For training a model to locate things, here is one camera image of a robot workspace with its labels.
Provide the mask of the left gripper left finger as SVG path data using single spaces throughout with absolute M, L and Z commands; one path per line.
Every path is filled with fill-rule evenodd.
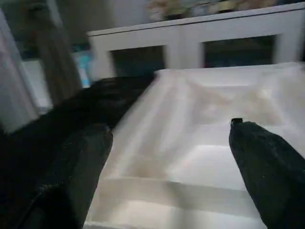
M 93 124 L 62 143 L 35 187 L 25 229 L 81 229 L 113 143 L 111 129 Z

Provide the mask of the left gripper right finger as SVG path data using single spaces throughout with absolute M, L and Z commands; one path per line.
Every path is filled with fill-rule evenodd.
M 305 227 L 305 160 L 281 136 L 233 118 L 229 146 L 262 222 L 269 229 Z

